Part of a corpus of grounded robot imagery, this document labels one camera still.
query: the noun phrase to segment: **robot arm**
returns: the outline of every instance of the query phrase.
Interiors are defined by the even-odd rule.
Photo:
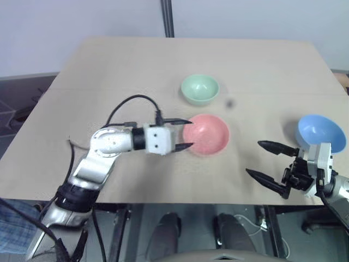
[[[79,261],[83,255],[87,241],[87,232],[83,226],[91,216],[99,192],[121,153],[146,150],[147,153],[164,156],[192,145],[175,144],[175,130],[164,125],[189,124],[190,121],[180,118],[160,120],[160,125],[145,124],[141,128],[132,122],[132,129],[121,129],[108,124],[92,135],[88,153],[78,163],[67,181],[58,188],[57,199],[41,221],[58,239],[62,239],[70,260]],[[48,255],[54,245],[51,238],[41,230],[37,230],[26,259],[40,261],[40,257]]]
[[[304,150],[301,148],[291,148],[272,141],[259,141],[258,144],[273,154],[282,153],[296,159],[285,169],[282,184],[261,172],[246,169],[251,177],[284,199],[288,199],[291,188],[302,190],[307,197],[320,197],[349,232],[349,178],[339,176],[332,169],[330,143],[311,145],[308,160],[304,159]]]

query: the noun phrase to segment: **beige tabletop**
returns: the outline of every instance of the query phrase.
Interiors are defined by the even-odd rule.
[[[221,85],[211,105],[189,105],[179,93],[182,80],[195,73],[209,74]],[[320,204],[296,190],[284,200],[244,170],[256,169],[280,181],[293,159],[272,155],[257,141],[296,146],[294,129],[303,115],[321,114],[346,134],[349,129],[348,96],[310,43],[90,38],[57,76],[1,159],[0,196],[52,197],[69,165],[66,139],[87,147],[111,110],[137,93],[157,101],[165,117],[220,116],[230,127],[230,142],[207,158],[189,151],[164,157],[124,153],[99,202]],[[124,105],[114,120],[141,124],[153,118],[151,105],[138,100]],[[334,157],[334,169],[344,176],[349,174],[348,156],[345,149]]]

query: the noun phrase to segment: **plaid shirt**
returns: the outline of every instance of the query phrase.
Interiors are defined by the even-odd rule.
[[[19,200],[6,201],[33,218],[39,217],[39,211],[27,203]],[[0,205],[0,253],[25,254],[36,229],[35,225]]]

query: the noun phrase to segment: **black cord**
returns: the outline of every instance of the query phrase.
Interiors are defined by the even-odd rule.
[[[111,124],[105,124],[101,128],[105,128],[105,127],[122,127],[124,125],[125,125],[124,123],[111,123]]]
[[[5,207],[7,207],[8,209],[11,209],[12,211],[14,211],[15,213],[17,213],[18,215],[20,215],[22,218],[24,218],[26,221],[34,224],[37,228],[41,229],[43,232],[45,232],[50,238],[52,238],[52,240],[56,243],[58,241],[58,239],[56,238],[56,236],[53,234],[53,232],[51,231],[51,229],[49,229],[47,226],[45,226],[42,222],[37,221],[35,218],[32,218],[30,216],[28,216],[27,214],[24,214],[22,211],[19,211],[18,209],[16,209],[15,207],[11,206],[9,203],[7,203],[5,200],[3,200],[2,198],[0,198],[0,205],[3,205]]]
[[[150,97],[148,97],[148,96],[145,96],[145,95],[143,95],[143,94],[135,94],[134,96],[130,96],[130,97],[126,98],[125,100],[123,100],[120,104],[118,104],[118,106],[117,106],[116,108],[114,108],[114,110],[110,113],[110,115],[109,115],[109,117],[108,117],[108,119],[107,119],[107,122],[106,122],[105,124],[106,124],[106,125],[110,124],[111,118],[113,117],[113,115],[115,114],[115,112],[116,112],[117,110],[119,110],[120,107],[121,107],[123,104],[125,104],[126,102],[128,102],[128,101],[130,101],[130,100],[132,100],[132,99],[134,99],[134,98],[144,98],[144,99],[146,99],[146,100],[152,102],[153,105],[155,106],[155,108],[157,109],[157,112],[160,112],[159,106],[157,105],[157,103],[156,103],[152,98],[150,98]]]
[[[316,193],[320,197],[323,204],[330,209],[330,211],[334,214],[334,216],[341,222],[345,230],[349,233],[349,227],[347,223],[343,220],[343,218],[338,214],[337,210],[334,209],[334,207],[327,201],[325,194],[323,192],[323,186],[324,185],[324,170],[318,169],[317,170],[317,177],[316,177]]]
[[[69,254],[67,249],[65,248],[63,242],[61,239],[57,239],[54,233],[49,229],[47,226],[45,226],[42,222],[36,220],[35,218],[32,218],[28,216],[27,214],[24,214],[22,211],[16,209],[13,207],[11,204],[7,203],[5,200],[0,198],[0,205],[3,205],[7,207],[8,209],[14,211],[18,215],[20,215],[23,219],[26,221],[32,223],[35,225],[37,228],[41,229],[47,236],[49,236],[55,243],[55,249],[56,249],[56,256],[57,259],[59,258],[59,261],[69,261]]]
[[[75,150],[74,150],[74,145],[73,143],[68,140],[69,142],[69,146],[70,146],[70,150],[71,150],[71,156],[70,156],[70,163],[69,163],[69,168],[68,168],[68,171],[67,171],[67,174],[65,175],[65,178],[64,178],[64,183],[67,182],[70,174],[71,174],[71,171],[73,169],[73,165],[74,165],[74,159],[75,159]],[[39,215],[39,220],[41,220],[45,214],[45,212],[47,211],[47,209],[52,205],[52,203],[55,201],[55,199],[57,198],[57,193],[49,200],[49,202],[47,202],[47,204],[44,206],[43,210],[40,212],[40,215]]]
[[[74,159],[75,159],[74,145],[73,145],[73,143],[71,143],[70,139],[68,141],[69,141],[69,146],[70,146],[70,150],[71,150],[71,155],[70,155],[69,168],[68,168],[67,174],[65,175],[64,183],[67,182],[68,177],[70,176],[71,171],[73,170]]]
[[[92,220],[93,220],[94,228],[96,229],[97,238],[98,238],[98,242],[99,242],[99,246],[100,246],[100,251],[102,252],[102,259],[103,259],[103,262],[106,262],[107,257],[105,255],[103,239],[102,239],[102,235],[101,235],[100,230],[99,230],[97,216],[96,216],[96,212],[95,212],[94,208],[92,208]]]

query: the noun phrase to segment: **white wall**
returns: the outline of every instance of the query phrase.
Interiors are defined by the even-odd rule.
[[[173,0],[175,37],[308,40],[349,70],[349,0]]]
[[[58,72],[90,35],[165,36],[159,0],[0,0],[0,77]]]

